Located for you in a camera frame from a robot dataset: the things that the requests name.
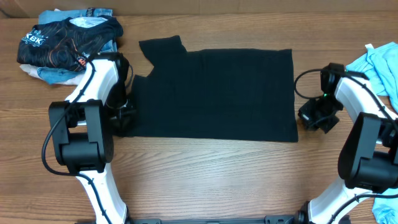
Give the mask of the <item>black t-shirt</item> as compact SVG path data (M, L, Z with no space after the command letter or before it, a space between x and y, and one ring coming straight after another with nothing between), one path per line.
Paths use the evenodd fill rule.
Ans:
M292 51L205 49L179 36L143 40L130 136L297 142Z

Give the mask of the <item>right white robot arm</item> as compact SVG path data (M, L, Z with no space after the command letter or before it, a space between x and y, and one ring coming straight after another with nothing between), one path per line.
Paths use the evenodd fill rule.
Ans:
M338 158L338 177L307 201L291 223L349 223L348 213L368 198L390 198L397 188L397 115L371 89L363 73L319 69L322 96L309 97L298 115L305 129L327 133L347 110L353 127Z

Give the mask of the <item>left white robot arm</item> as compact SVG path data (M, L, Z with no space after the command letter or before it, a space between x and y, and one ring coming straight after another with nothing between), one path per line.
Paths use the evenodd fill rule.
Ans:
M49 107L51 128L42 146L42 163L53 174L80 181L95 223L132 223L111 170L113 136L134 113L125 86L132 80L131 70L119 52L91 55L76 89Z

